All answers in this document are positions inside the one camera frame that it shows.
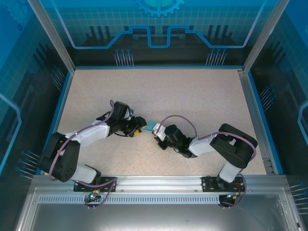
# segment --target speckled beige floor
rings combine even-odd
[[[229,123],[256,137],[237,70],[221,69],[77,70],[59,132],[91,124],[110,110],[110,99],[127,103],[147,121],[183,115],[200,136]],[[186,121],[171,118],[166,126],[173,123],[184,134],[193,134]],[[244,174],[266,174],[257,151]],[[186,159],[170,148],[163,151],[151,133],[143,132],[135,138],[113,135],[99,140],[80,152],[79,162],[106,175],[216,175],[226,161],[216,152]]]

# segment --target teal object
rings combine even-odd
[[[156,124],[156,122],[154,120],[150,120],[149,122],[147,122],[147,126],[145,128],[143,128],[143,130],[152,132],[155,124]]]

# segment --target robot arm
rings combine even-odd
[[[63,154],[59,156],[54,166],[52,171],[53,177],[62,182],[78,180],[85,183],[93,183],[95,179],[100,179],[101,174],[94,168],[78,164],[80,149],[114,133],[117,134],[116,132],[119,131],[124,134],[121,136],[137,136],[141,132],[141,128],[147,125],[142,117],[135,117],[133,110],[127,104],[121,102],[114,103],[113,113],[106,122],[102,123],[105,120],[106,114],[97,118],[92,123],[93,126],[78,133],[67,143]],[[67,134],[56,132],[52,134],[39,162],[41,170],[49,172],[58,150],[73,134],[76,134],[76,132]]]
[[[255,148],[257,147],[257,141],[254,138],[229,124],[223,124],[218,131],[203,138],[186,137],[176,125],[166,128],[161,126],[158,130],[159,126],[160,124],[156,124],[153,127],[153,134],[163,150],[171,147],[186,158],[198,157],[212,151],[221,154],[228,161],[217,177],[218,185],[221,188],[225,183],[233,182],[238,173],[247,167],[254,152],[247,142]],[[233,134],[237,138],[226,136],[223,133]]]

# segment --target grid pattern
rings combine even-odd
[[[308,97],[308,48],[286,13],[277,23],[268,45],[277,41],[286,53],[286,57],[280,63],[281,70],[285,72],[293,70],[303,92]]]
[[[47,44],[47,42],[50,43],[47,34],[36,16],[33,15],[0,69],[0,93],[9,100],[13,99],[26,72],[36,73],[38,71],[39,64],[33,58],[33,54],[39,42],[42,43],[42,41],[46,41],[44,46],[50,45]],[[8,109],[8,104],[0,100],[0,123]]]
[[[125,26],[146,25],[155,26],[155,34],[152,36],[161,37],[163,26],[170,25],[190,25],[195,30],[199,30],[203,35],[207,35],[210,25],[213,25],[211,38],[214,38],[218,25],[223,28],[228,25],[227,35],[232,32],[232,39],[236,45],[243,45],[248,32],[257,16],[259,6],[229,6],[229,7],[206,7],[206,6],[181,6],[173,14],[167,17],[151,17],[139,10],[138,7],[100,7],[100,8],[60,8],[59,12],[64,23],[77,46],[82,46],[86,41],[86,34],[90,34],[90,26],[95,29],[97,26],[109,27],[111,36],[117,35],[124,30]],[[258,20],[255,30],[249,40],[253,44],[257,39],[264,23],[266,22],[272,7],[265,7]],[[68,39],[61,28],[60,20],[52,8],[46,9],[55,27],[58,29],[60,37],[68,45]],[[103,29],[103,36],[107,38],[108,32]]]

